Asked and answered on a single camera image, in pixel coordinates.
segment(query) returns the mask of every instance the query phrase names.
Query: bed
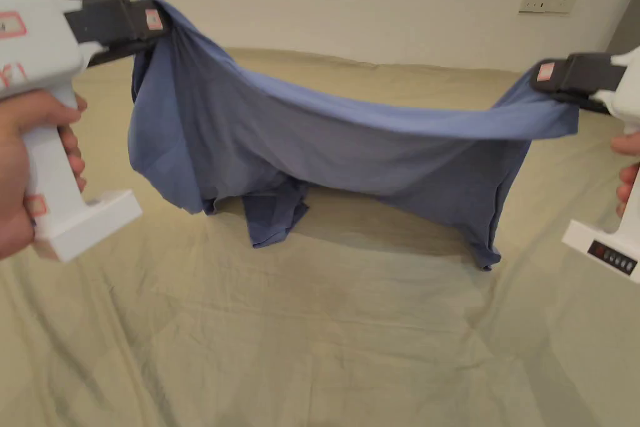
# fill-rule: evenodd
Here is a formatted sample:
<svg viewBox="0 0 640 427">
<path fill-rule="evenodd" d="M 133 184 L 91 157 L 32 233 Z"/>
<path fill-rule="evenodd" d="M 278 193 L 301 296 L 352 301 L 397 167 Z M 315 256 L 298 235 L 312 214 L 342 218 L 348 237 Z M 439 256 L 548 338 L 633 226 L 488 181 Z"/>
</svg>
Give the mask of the bed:
<svg viewBox="0 0 640 427">
<path fill-rule="evenodd" d="M 497 71 L 237 50 L 250 69 L 356 99 L 483 109 Z M 281 244 L 252 249 L 240 201 L 163 201 L 127 152 L 131 62 L 78 79 L 87 197 L 133 188 L 143 217 L 58 265 L 0 264 L 0 425 L 612 427 L 640 419 L 640 289 L 561 243 L 615 228 L 613 118 L 535 142 L 482 272 L 458 234 L 313 189 Z"/>
</svg>

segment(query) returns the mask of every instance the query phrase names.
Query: blue shirt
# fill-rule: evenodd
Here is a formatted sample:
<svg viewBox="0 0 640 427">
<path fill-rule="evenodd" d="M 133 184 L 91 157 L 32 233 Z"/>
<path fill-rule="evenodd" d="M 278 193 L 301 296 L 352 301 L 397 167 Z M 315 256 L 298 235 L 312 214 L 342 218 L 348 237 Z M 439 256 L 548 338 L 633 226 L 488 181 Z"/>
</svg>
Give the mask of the blue shirt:
<svg viewBox="0 0 640 427">
<path fill-rule="evenodd" d="M 253 73 L 158 1 L 174 29 L 135 58 L 131 165 L 192 214 L 242 196 L 255 247 L 285 240 L 317 184 L 454 226 L 490 269 L 531 141 L 578 130 L 578 107 L 533 91 L 528 74 L 489 110 L 443 111 L 354 101 Z"/>
</svg>

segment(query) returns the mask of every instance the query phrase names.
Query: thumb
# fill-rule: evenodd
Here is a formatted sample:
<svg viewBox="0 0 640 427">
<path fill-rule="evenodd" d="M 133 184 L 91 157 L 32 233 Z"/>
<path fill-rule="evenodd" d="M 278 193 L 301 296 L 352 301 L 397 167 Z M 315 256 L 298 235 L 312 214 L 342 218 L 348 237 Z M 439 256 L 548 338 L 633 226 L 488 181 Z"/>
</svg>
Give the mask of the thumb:
<svg viewBox="0 0 640 427">
<path fill-rule="evenodd" d="M 640 133 L 615 137 L 611 140 L 611 148 L 618 154 L 640 155 Z"/>
<path fill-rule="evenodd" d="M 81 113 L 62 105 L 44 90 L 11 98 L 0 106 L 0 114 L 8 116 L 12 128 L 24 134 L 36 127 L 64 126 L 80 120 Z"/>
</svg>

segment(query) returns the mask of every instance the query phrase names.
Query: gripper handle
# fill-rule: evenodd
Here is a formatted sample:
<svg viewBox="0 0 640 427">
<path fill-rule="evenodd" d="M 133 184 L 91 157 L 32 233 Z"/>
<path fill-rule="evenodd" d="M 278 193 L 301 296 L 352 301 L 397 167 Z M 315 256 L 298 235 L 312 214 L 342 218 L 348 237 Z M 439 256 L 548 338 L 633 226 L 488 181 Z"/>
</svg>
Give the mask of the gripper handle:
<svg viewBox="0 0 640 427">
<path fill-rule="evenodd" d="M 67 107 L 78 108 L 71 83 L 49 91 Z M 25 206 L 40 257 L 69 262 L 142 214 L 131 190 L 84 202 L 57 128 L 34 129 L 23 140 L 29 154 Z"/>
<path fill-rule="evenodd" d="M 49 89 L 63 105 L 78 108 L 71 83 Z M 36 237 L 86 209 L 78 184 L 64 152 L 58 129 L 33 129 L 23 137 L 29 153 L 29 183 L 25 207 L 34 221 Z"/>
</svg>

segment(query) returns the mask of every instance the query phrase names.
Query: bed sheet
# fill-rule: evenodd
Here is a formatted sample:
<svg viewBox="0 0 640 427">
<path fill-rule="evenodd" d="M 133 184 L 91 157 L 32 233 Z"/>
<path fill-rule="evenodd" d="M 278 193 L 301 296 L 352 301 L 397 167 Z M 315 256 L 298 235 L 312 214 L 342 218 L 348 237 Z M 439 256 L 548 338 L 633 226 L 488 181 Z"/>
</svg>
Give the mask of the bed sheet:
<svg viewBox="0 0 640 427">
<path fill-rule="evenodd" d="M 517 74 L 231 51 L 250 69 L 412 108 L 488 108 Z M 313 189 L 282 244 L 252 249 L 239 201 L 172 207 L 129 166 L 129 61 L 76 83 L 86 196 L 143 217 L 51 264 L 0 263 L 0 425 L 612 427 L 640 419 L 640 290 L 561 243 L 615 228 L 613 118 L 535 142 L 478 271 L 459 236 Z"/>
</svg>

